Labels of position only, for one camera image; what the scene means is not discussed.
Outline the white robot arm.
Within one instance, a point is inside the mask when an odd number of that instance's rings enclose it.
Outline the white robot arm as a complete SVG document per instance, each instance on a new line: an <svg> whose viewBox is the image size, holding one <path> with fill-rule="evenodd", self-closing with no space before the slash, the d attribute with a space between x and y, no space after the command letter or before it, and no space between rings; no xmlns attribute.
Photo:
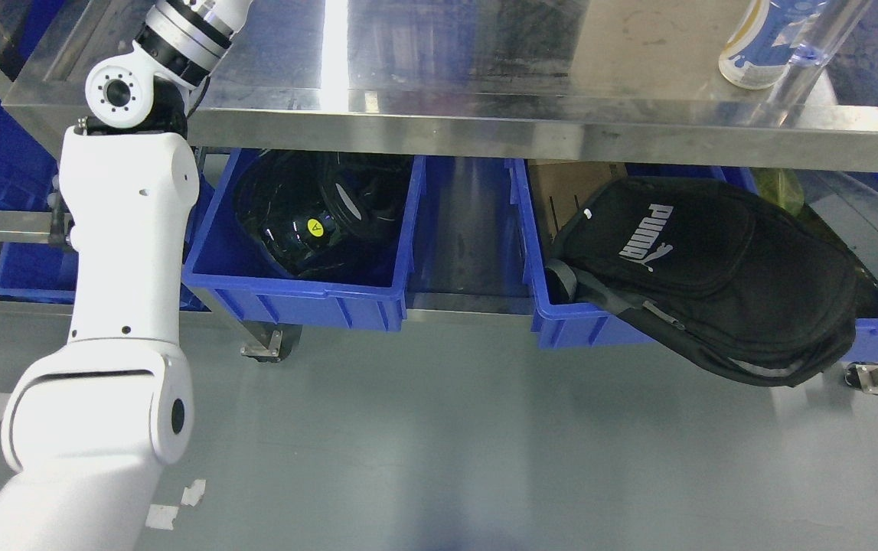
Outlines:
<svg viewBox="0 0 878 551"><path fill-rule="evenodd" d="M78 271L67 343L2 412L0 550L131 550L187 449L193 387L179 343L184 232L200 177L191 94L249 1L158 1L132 49L86 76L91 115L64 133L58 191Z"/></svg>

